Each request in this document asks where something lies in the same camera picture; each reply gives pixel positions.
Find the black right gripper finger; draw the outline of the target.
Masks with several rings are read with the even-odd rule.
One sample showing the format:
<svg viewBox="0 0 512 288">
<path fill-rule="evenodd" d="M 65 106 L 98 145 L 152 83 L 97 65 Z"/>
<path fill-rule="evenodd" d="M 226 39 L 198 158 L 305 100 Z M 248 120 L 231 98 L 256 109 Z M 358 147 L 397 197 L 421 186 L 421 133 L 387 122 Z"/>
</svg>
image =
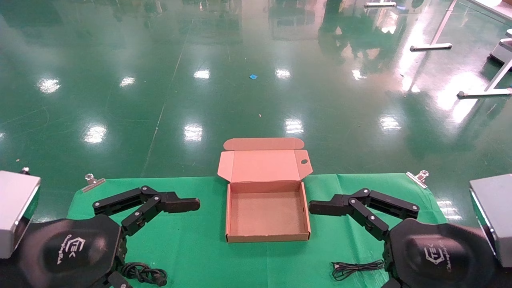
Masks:
<svg viewBox="0 0 512 288">
<path fill-rule="evenodd" d="M 371 209 L 399 219 L 417 219 L 420 208 L 417 204 L 393 196 L 362 188 L 353 194 L 335 194 L 329 201 L 309 202 L 309 212 L 315 215 L 350 216 L 375 239 L 384 240 L 389 235 L 389 226 Z"/>
</svg>

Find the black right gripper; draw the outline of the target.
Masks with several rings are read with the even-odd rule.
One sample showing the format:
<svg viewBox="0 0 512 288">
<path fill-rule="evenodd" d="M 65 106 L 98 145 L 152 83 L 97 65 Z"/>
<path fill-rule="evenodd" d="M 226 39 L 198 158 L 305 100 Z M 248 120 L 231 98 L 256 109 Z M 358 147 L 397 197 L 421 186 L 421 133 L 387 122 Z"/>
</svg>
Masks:
<svg viewBox="0 0 512 288">
<path fill-rule="evenodd" d="M 386 237 L 384 266 L 390 279 L 382 288 L 488 288 L 498 274 L 481 230 L 413 219 Z"/>
</svg>

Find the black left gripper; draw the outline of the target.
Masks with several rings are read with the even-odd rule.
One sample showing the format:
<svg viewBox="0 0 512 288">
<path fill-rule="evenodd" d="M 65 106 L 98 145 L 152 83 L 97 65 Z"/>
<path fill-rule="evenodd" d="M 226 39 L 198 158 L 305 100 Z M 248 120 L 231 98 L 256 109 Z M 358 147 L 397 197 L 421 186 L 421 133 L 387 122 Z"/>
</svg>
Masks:
<svg viewBox="0 0 512 288">
<path fill-rule="evenodd" d="M 135 208 L 121 221 L 108 216 Z M 142 186 L 93 203 L 95 217 L 34 224 L 18 246 L 20 288 L 132 288 L 117 271 L 123 236 L 133 236 L 161 212 L 197 211 L 198 198 Z"/>
</svg>

